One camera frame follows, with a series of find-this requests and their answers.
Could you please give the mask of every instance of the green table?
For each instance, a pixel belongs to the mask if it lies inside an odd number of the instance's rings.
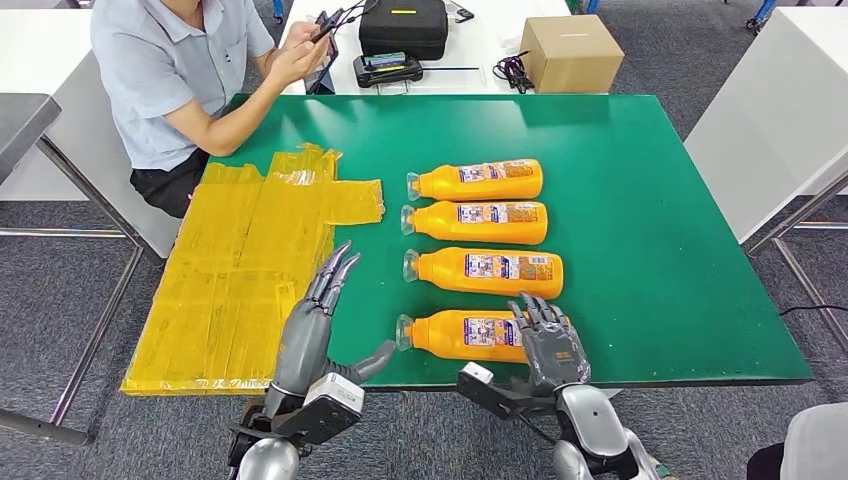
[[[356,361],[394,338],[401,313],[505,308],[505,297],[403,281],[404,251],[451,245],[401,235],[405,177],[445,163],[532,157],[545,172],[538,200],[550,227],[530,249],[563,258],[565,287],[554,303],[580,333],[594,384],[811,379],[655,97],[281,96],[244,146],[213,161],[254,163],[264,174],[272,152],[305,141],[344,152],[340,179],[383,181],[383,222],[336,229],[337,243],[350,239],[362,252],[333,321],[336,361]],[[452,386],[464,363],[398,352],[369,385]],[[522,365],[487,366],[499,381],[526,376]]]

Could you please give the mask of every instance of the robotic arm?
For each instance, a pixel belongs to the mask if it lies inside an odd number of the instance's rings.
[[[249,403],[229,428],[236,436],[229,455],[231,478],[291,480],[301,457],[357,423],[364,391],[358,384],[388,364],[395,344],[386,341],[365,359],[339,365],[327,357],[330,323],[341,289],[359,254],[345,258],[350,243],[334,251],[286,320],[274,378],[261,402]],[[502,419],[518,418],[554,446],[561,480],[619,478],[660,480],[633,432],[624,428],[600,390],[586,385],[590,366],[570,320],[555,305],[521,294],[526,315],[508,302],[521,329],[530,366],[527,382],[497,387],[493,375],[471,362],[459,373],[457,390]],[[551,439],[525,415],[556,415],[561,435]]]
[[[365,392],[358,385],[389,363],[395,343],[383,342],[359,362],[339,365],[327,357],[330,324],[345,279],[359,254],[345,258],[350,242],[324,262],[286,319],[274,378],[261,403],[249,403],[231,422],[231,478],[290,480],[301,457],[350,428],[362,416]]]
[[[615,472],[621,479],[660,480],[642,442],[624,428],[607,396],[585,385],[590,367],[570,320],[554,305],[522,293],[527,315],[509,302],[530,365],[529,383],[511,389],[492,384],[492,373],[471,362],[459,373],[457,390],[502,419],[519,418],[554,446],[561,480],[592,480]],[[561,435],[553,440],[525,414],[557,416]]]

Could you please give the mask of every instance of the orange bottle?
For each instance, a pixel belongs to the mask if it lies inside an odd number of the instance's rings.
[[[542,191],[542,167],[533,159],[442,165],[430,173],[406,175],[410,200],[502,200],[536,198]]]
[[[454,360],[527,363],[509,311],[445,310],[415,320],[401,315],[396,337],[400,351],[420,348]]]
[[[524,291],[552,299],[562,292],[563,267],[552,253],[448,247],[422,255],[407,250],[403,278],[427,280],[445,290],[509,297]]]
[[[548,212],[538,202],[436,202],[418,210],[404,205],[400,229],[439,240],[538,245],[548,232]]]

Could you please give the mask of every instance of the gray carpet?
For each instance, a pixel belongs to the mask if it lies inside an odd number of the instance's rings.
[[[603,0],[598,13],[627,53],[615,91],[658,95],[685,137],[749,45],[742,25],[757,6],[752,0]],[[278,37],[282,27],[270,21],[267,5],[261,12]],[[253,75],[247,85],[256,82]],[[848,199],[820,216],[848,220]],[[0,224],[97,227],[105,220],[85,203],[0,203]],[[841,272],[846,237],[794,233],[789,241],[828,300],[848,304]],[[46,416],[130,250],[115,240],[8,238],[0,238],[0,249],[0,406]],[[752,264],[778,308],[809,303],[773,248]],[[72,448],[0,431],[0,478],[225,478],[224,424],[238,414],[242,398],[132,398],[116,391],[159,277],[158,269],[141,264],[71,409],[68,425],[90,428],[97,442]],[[628,390],[613,400],[623,422],[681,478],[743,478],[747,458],[782,440],[795,413],[848,401],[848,358],[818,315],[798,312],[786,323],[815,382]],[[554,431],[551,421],[542,426]],[[456,394],[371,394],[363,421],[317,448],[300,478],[547,479],[553,478],[548,452],[526,428],[498,421]]]

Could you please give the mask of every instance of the bottle label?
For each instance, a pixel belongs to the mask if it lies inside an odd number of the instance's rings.
[[[541,255],[465,255],[468,278],[500,278],[504,280],[553,280],[550,257]]]
[[[528,160],[480,163],[459,167],[460,182],[480,182],[499,178],[528,177],[533,175],[533,165]]]
[[[459,223],[529,223],[539,221],[532,203],[466,203],[456,207]]]
[[[465,319],[465,344],[473,347],[520,347],[521,333],[515,320],[468,317]]]

